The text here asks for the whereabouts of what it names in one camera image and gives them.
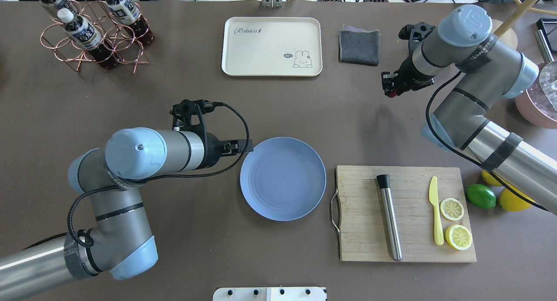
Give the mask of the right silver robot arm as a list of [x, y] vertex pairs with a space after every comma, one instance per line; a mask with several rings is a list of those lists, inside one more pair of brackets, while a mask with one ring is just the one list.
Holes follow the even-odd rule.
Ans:
[[557, 211], [556, 162], [485, 117], [500, 98], [517, 97], [538, 76], [538, 67], [523, 53], [491, 32], [487, 12], [475, 4], [457, 7], [420, 42], [394, 73], [382, 72], [386, 96], [419, 90], [444, 68], [454, 64], [463, 78], [440, 106], [427, 115], [438, 145], [465, 152], [479, 166], [494, 172], [543, 206]]

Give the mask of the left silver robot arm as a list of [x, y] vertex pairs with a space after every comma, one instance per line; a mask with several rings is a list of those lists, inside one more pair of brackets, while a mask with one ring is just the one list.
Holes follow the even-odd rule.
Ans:
[[67, 232], [1, 259], [1, 299], [24, 299], [103, 271], [121, 281], [153, 267], [157, 246], [139, 188], [252, 151], [248, 130], [245, 139], [232, 140], [206, 131], [203, 115], [216, 107], [230, 105], [183, 100], [170, 111], [171, 129], [118, 130], [104, 147], [76, 158], [68, 181], [78, 198], [67, 214]]

